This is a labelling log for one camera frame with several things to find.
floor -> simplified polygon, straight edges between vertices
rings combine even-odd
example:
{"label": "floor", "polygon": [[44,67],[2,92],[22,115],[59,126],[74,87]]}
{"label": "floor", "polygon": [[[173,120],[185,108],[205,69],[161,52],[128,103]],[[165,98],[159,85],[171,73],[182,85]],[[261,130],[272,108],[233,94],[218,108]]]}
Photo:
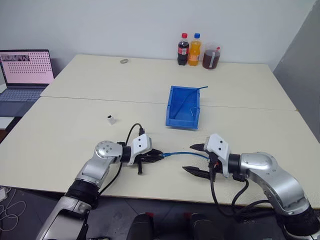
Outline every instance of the floor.
{"label": "floor", "polygon": [[3,139],[5,139],[6,136],[7,136],[6,130],[0,129],[0,143],[3,141]]}
{"label": "floor", "polygon": [[[7,205],[8,201],[9,198],[2,201],[0,205]],[[19,217],[14,230],[1,233],[1,240],[34,240],[57,203],[57,200],[52,198],[22,190],[16,191],[11,204],[18,201],[26,202],[25,212]],[[16,205],[8,213],[17,213],[21,207]],[[125,240],[135,216],[144,212],[154,213],[155,231],[157,238],[161,240],[188,239],[184,213],[205,214],[224,233],[226,240],[285,239],[272,216],[237,223],[233,219],[222,216],[213,204],[117,197],[100,199],[98,208],[91,211],[89,215],[87,237],[107,236],[112,240]],[[10,228],[14,224],[12,221],[12,219],[4,219],[3,227]]]}

laptop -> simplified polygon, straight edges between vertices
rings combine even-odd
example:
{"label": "laptop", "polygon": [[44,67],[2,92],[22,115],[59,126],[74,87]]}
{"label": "laptop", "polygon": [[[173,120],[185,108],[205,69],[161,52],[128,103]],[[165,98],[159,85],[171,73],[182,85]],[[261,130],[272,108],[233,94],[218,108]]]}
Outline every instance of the laptop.
{"label": "laptop", "polygon": [[22,117],[54,80],[48,50],[0,50],[0,117]]}

bottle label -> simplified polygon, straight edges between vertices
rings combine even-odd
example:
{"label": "bottle label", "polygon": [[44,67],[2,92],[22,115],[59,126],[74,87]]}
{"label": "bottle label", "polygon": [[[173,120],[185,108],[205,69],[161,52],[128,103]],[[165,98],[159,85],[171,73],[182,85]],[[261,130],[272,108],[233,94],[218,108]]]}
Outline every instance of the bottle label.
{"label": "bottle label", "polygon": [[216,52],[213,51],[209,68],[212,68],[212,65],[214,64],[215,57],[216,57]]}
{"label": "bottle label", "polygon": [[189,53],[189,48],[178,47],[178,54],[187,55]]}
{"label": "bottle label", "polygon": [[199,61],[200,55],[189,55],[189,61],[195,62]]}

white cable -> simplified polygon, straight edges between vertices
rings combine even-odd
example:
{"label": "white cable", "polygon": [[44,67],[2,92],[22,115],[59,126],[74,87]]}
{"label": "white cable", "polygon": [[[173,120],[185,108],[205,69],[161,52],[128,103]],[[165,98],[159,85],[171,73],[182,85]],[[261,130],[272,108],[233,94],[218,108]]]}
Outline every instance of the white cable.
{"label": "white cable", "polygon": [[[9,193],[11,191],[11,188],[10,187],[6,187],[5,190],[6,190],[6,193]],[[13,194],[11,196],[11,199],[10,199],[10,201],[8,202],[8,204],[6,206],[0,205],[0,221],[4,220],[6,218],[8,218],[8,219],[16,219],[16,222],[15,222],[14,226],[12,228],[10,228],[10,229],[3,229],[2,228],[3,227],[3,222],[2,222],[2,227],[0,227],[0,231],[2,231],[2,232],[9,232],[9,231],[12,231],[13,229],[15,229],[15,227],[18,225],[19,217],[26,210],[27,204],[26,204],[25,201],[17,201],[16,203],[10,205],[11,201],[13,200],[13,198],[14,198],[14,196],[16,194],[16,191],[17,191],[16,189],[13,190]],[[24,205],[24,207],[23,207],[23,210],[20,213],[16,213],[16,214],[13,214],[13,213],[8,214],[7,213],[8,209],[12,208],[15,205],[21,204],[21,203]]]}

orange soda bottle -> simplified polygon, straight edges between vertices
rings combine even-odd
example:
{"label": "orange soda bottle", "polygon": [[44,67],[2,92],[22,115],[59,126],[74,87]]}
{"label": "orange soda bottle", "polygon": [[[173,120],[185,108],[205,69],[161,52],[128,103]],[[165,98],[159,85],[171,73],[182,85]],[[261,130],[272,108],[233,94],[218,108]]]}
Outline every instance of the orange soda bottle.
{"label": "orange soda bottle", "polygon": [[194,34],[194,40],[191,42],[191,49],[189,51],[188,63],[190,66],[197,66],[200,56],[201,42],[199,41],[200,33]]}

